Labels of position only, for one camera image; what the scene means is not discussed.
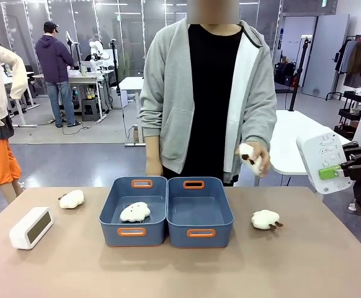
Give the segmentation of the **person's left hand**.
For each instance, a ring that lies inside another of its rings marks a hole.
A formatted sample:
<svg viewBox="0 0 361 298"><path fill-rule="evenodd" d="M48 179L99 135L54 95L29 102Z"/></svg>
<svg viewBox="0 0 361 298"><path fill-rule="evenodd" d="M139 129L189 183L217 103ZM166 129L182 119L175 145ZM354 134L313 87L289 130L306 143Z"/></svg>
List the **person's left hand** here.
<svg viewBox="0 0 361 298"><path fill-rule="evenodd" d="M239 146L242 162L258 177L263 178L270 170L270 155L259 142L246 142Z"/></svg>

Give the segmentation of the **person's right hand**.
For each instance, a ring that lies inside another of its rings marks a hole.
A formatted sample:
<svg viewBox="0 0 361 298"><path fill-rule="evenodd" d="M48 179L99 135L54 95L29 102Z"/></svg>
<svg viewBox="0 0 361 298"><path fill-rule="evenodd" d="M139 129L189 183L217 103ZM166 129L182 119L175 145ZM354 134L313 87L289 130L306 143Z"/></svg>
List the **person's right hand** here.
<svg viewBox="0 0 361 298"><path fill-rule="evenodd" d="M146 175L147 176L162 176L163 166L159 155L149 155L146 157Z"/></svg>

